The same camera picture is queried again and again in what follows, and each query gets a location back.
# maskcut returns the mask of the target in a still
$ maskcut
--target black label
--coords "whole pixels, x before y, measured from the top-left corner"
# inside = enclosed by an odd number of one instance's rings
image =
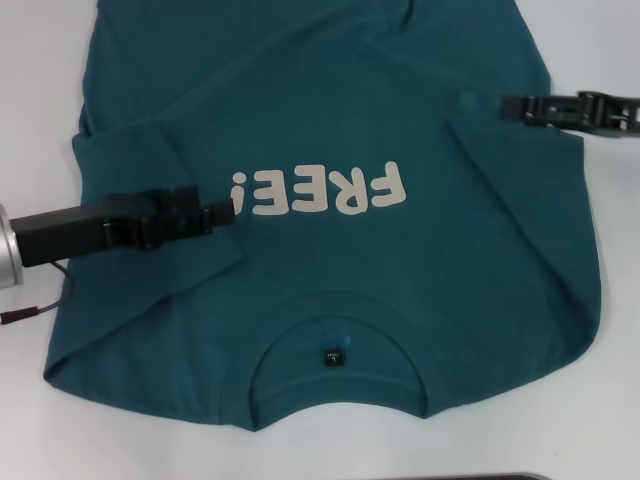
[[[345,354],[341,348],[334,348],[324,352],[324,365],[326,367],[344,366]]]

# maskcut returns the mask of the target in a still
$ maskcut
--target shirt sleeve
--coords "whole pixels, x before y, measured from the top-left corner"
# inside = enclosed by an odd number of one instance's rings
[[[111,194],[193,184],[156,121],[74,138],[83,177],[83,203]],[[242,253],[226,228],[167,243],[157,250],[115,249],[74,259],[73,300],[58,313],[45,378],[52,381],[67,356],[143,314],[163,299],[215,277]]]

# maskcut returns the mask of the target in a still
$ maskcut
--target black object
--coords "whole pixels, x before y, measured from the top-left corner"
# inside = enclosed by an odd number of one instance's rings
[[[640,137],[640,98],[579,92],[577,97],[505,97],[502,116],[533,127],[604,137]]]
[[[201,206],[196,187],[115,195],[99,205],[11,220],[24,267],[118,247],[144,250],[235,222],[231,199]]]
[[[345,360],[345,352],[341,348],[333,348],[324,352],[325,367],[343,367]]]
[[[58,270],[64,273],[64,275],[67,277],[67,289],[66,289],[66,292],[64,293],[64,296],[57,302],[54,302],[51,305],[48,305],[43,308],[31,307],[31,308],[23,308],[22,310],[15,310],[13,312],[0,313],[0,325],[9,325],[10,323],[18,322],[26,318],[35,317],[37,315],[40,315],[41,313],[49,312],[54,308],[58,308],[59,306],[64,305],[69,300],[71,300],[71,297],[73,297],[73,290],[74,290],[74,282],[73,282],[73,276],[71,275],[71,272],[69,272],[69,270],[67,270],[62,265],[56,262],[51,262],[51,265],[56,267]]]

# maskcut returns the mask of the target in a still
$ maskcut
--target t-shirt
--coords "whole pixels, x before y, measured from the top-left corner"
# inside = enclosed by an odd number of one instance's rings
[[[197,185],[237,222],[73,260],[59,389],[248,430],[426,418],[594,339],[583,142],[499,115],[550,89],[513,0],[100,0],[83,85],[84,203]]]

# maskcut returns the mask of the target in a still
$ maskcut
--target metal cylinder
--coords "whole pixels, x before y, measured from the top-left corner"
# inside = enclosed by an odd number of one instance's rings
[[[22,284],[22,260],[9,217],[0,205],[0,289]]]

